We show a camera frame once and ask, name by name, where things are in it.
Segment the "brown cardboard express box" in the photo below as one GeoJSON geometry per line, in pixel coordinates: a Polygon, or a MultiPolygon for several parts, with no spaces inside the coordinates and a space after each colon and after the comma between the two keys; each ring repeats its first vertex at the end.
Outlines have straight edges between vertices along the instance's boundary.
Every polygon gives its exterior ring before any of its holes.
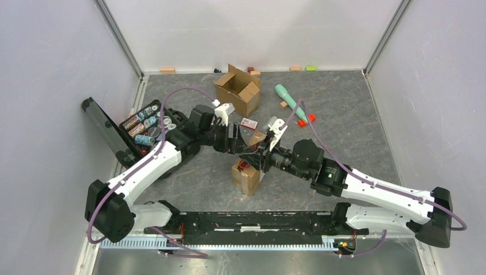
{"type": "Polygon", "coordinates": [[[232,64],[228,64],[228,72],[214,83],[214,87],[220,103],[232,103],[235,112],[244,118],[249,118],[260,105],[261,80],[232,64]]]}

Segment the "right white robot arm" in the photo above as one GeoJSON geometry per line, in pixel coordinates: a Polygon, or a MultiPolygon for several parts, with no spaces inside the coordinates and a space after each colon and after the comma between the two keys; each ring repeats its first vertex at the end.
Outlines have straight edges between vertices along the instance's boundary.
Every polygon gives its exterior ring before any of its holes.
{"type": "Polygon", "coordinates": [[[291,150],[258,142],[244,148],[240,158],[262,172],[274,167],[308,180],[319,194],[372,204],[369,209],[337,204],[331,227],[339,234],[352,228],[394,230],[412,233],[430,246],[450,247],[452,218],[447,212],[452,209],[452,197],[445,188],[414,190],[370,177],[326,158],[324,150],[311,139],[298,141],[291,150]]]}

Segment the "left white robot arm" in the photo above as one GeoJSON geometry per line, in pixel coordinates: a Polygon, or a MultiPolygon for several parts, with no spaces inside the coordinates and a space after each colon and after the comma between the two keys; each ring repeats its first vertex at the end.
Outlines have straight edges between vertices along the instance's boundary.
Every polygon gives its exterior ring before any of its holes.
{"type": "Polygon", "coordinates": [[[179,229],[180,218],[160,202],[135,205],[141,193],[163,175],[172,174],[202,146],[217,152],[241,154],[248,149],[240,126],[229,125],[228,116],[234,111],[231,103],[216,109],[206,105],[193,108],[189,117],[172,117],[175,128],[168,129],[145,157],[107,183],[94,181],[88,189],[85,218],[88,233],[97,229],[104,238],[119,242],[132,231],[156,226],[165,233],[179,229]]]}

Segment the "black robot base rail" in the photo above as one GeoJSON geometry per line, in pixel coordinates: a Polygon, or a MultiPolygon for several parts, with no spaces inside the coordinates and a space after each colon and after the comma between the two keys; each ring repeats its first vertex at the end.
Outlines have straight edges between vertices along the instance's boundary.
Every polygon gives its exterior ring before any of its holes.
{"type": "Polygon", "coordinates": [[[329,211],[176,213],[161,230],[184,245],[317,245],[323,236],[367,235],[329,211]]]}

